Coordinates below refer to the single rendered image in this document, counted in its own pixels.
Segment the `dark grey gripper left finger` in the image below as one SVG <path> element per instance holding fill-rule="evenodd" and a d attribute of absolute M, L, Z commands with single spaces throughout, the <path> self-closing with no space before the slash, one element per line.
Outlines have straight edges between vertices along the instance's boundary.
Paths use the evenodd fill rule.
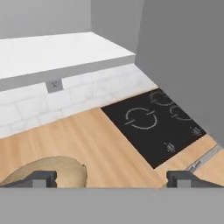
<path fill-rule="evenodd" d="M 56 171 L 34 171 L 26 178 L 4 184 L 3 187 L 54 188 L 57 186 L 56 178 Z"/>

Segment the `black hob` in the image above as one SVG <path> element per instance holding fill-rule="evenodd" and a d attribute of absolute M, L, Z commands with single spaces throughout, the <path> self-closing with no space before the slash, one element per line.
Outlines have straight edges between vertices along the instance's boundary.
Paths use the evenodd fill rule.
<path fill-rule="evenodd" d="M 152 168 L 157 168 L 206 132 L 162 89 L 138 94 L 104 106 L 102 111 Z M 201 136 L 192 134 L 192 128 Z M 165 142 L 175 146 L 168 152 Z"/>

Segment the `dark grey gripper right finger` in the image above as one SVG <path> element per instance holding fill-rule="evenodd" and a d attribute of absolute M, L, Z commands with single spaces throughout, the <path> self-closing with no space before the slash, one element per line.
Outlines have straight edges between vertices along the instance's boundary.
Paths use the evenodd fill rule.
<path fill-rule="evenodd" d="M 196 177 L 189 171 L 168 171 L 166 177 L 168 179 L 166 186 L 170 188 L 220 187 L 213 182 Z"/>

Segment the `white wall cabinet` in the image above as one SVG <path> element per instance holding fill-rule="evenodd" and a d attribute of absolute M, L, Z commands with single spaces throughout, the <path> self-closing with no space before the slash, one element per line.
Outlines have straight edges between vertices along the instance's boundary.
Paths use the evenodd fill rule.
<path fill-rule="evenodd" d="M 0 91 L 133 63 L 135 54 L 91 31 L 0 39 Z"/>

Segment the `grey range hood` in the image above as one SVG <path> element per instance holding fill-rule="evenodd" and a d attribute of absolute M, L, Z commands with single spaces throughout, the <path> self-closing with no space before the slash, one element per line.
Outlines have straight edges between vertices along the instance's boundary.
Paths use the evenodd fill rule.
<path fill-rule="evenodd" d="M 224 147 L 224 0 L 145 0 L 136 65 Z"/>

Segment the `grey wall socket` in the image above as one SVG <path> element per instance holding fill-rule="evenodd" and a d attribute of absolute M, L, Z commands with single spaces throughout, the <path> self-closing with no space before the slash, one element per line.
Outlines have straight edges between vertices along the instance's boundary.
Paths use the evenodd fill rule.
<path fill-rule="evenodd" d="M 45 85 L 48 93 L 54 93 L 63 90 L 62 80 L 48 81 Z"/>

